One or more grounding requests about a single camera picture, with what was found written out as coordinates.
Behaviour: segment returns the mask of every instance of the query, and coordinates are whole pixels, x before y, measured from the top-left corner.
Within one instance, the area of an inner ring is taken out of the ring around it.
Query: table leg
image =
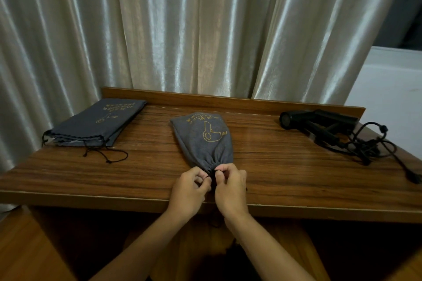
[[[78,280],[88,280],[123,249],[135,213],[29,207]]]

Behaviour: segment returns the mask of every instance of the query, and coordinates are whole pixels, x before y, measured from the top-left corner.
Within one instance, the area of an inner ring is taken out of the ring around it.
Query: black power cord
[[[374,124],[379,127],[379,131],[382,133],[382,137],[376,137],[375,139],[370,140],[363,140],[358,138],[357,136],[361,133],[361,131],[368,125]],[[381,125],[376,122],[367,122],[366,124],[363,124],[356,133],[351,131],[348,134],[349,142],[346,143],[340,143],[338,146],[344,150],[339,150],[332,148],[328,146],[323,141],[319,140],[318,138],[315,139],[315,143],[327,150],[342,153],[345,155],[355,156],[361,159],[363,165],[368,166],[372,162],[372,159],[377,158],[385,158],[392,156],[397,163],[403,168],[406,178],[415,184],[422,183],[422,176],[420,174],[414,173],[412,170],[410,170],[406,165],[403,163],[403,161],[395,155],[397,152],[397,146],[391,142],[385,139],[387,136],[388,128],[385,125]],[[381,144],[387,151],[388,154],[382,155],[381,151],[378,149],[378,144]]]

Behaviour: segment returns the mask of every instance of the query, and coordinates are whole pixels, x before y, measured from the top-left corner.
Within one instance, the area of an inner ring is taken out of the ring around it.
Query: silver satin curtain
[[[0,171],[101,86],[345,102],[392,0],[0,0]]]

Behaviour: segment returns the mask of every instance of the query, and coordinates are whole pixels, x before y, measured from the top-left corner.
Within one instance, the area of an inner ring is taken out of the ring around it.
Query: hand
[[[197,214],[210,190],[211,178],[199,167],[183,172],[173,185],[167,211],[187,222]]]
[[[226,223],[227,220],[249,214],[246,204],[246,171],[238,170],[232,163],[223,163],[215,170],[215,202]]]

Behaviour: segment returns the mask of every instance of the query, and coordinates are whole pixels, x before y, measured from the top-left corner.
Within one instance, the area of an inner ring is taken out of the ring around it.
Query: drawstring bag
[[[198,166],[216,187],[214,168],[233,162],[232,138],[219,114],[196,112],[170,120],[174,134],[191,167]]]
[[[128,157],[128,153],[109,147],[114,144],[124,127],[142,110],[145,104],[145,100],[101,99],[81,113],[46,131],[43,134],[42,146],[50,138],[59,146],[85,146],[87,150],[84,157],[89,151],[97,151],[105,157],[108,163],[123,161]],[[103,148],[123,152],[126,157],[111,161],[100,151]]]

